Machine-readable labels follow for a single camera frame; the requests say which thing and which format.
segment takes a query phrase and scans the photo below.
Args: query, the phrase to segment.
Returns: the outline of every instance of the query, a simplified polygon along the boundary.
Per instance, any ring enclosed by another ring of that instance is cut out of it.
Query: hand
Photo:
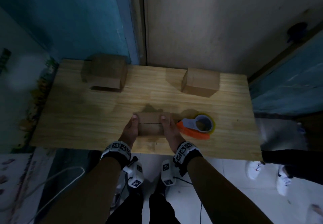
[[[176,153],[178,146],[185,141],[185,139],[180,134],[176,124],[174,123],[173,118],[171,117],[171,121],[169,121],[166,116],[162,115],[160,117],[161,124],[164,128],[164,134],[168,144],[173,151]]]
[[[137,115],[133,115],[129,120],[128,124],[123,129],[123,132],[118,141],[123,141],[126,143],[130,149],[132,149],[132,145],[135,142],[138,136],[138,117]]]

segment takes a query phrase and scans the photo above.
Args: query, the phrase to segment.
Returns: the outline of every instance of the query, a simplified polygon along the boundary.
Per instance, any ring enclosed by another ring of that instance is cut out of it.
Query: wristband
[[[130,147],[124,142],[113,142],[107,146],[101,155],[101,159],[106,157],[115,158],[119,162],[121,169],[123,169],[128,165],[131,158]]]
[[[198,149],[191,142],[183,142],[177,148],[176,154],[173,157],[173,162],[180,169],[180,175],[183,177],[187,173],[188,163],[195,157],[203,157]]]

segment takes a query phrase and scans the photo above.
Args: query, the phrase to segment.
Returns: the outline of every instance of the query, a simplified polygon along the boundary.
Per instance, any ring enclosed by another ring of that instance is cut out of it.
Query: wood grain
[[[87,67],[86,61],[62,61],[32,146],[103,150],[119,138],[133,112],[171,112],[176,119],[205,112],[216,123],[211,138],[186,138],[203,155],[262,159],[245,75],[221,73],[219,91],[205,98],[180,92],[185,70],[132,65],[121,93],[91,91],[81,77]],[[132,152],[173,155],[164,137],[138,138]]]

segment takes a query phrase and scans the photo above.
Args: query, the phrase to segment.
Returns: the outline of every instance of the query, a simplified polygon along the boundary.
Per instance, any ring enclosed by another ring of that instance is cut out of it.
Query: brown cardboard box
[[[219,90],[220,73],[203,69],[188,68],[181,91],[183,93],[210,97]]]
[[[138,136],[164,136],[160,116],[171,118],[169,112],[134,112],[138,116]]]
[[[121,91],[126,83],[126,57],[97,54],[91,57],[91,66],[86,75],[93,90]]]

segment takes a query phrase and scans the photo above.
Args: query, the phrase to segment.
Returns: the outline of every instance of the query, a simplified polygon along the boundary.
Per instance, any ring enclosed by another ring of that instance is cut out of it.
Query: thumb
[[[131,118],[131,127],[138,128],[138,117],[135,114]]]
[[[160,121],[161,121],[161,124],[162,124],[162,125],[163,125],[163,127],[164,127],[164,130],[165,130],[165,129],[168,129],[168,128],[170,127],[169,120],[166,118],[166,116],[165,116],[165,115],[162,115],[162,116],[160,117]]]

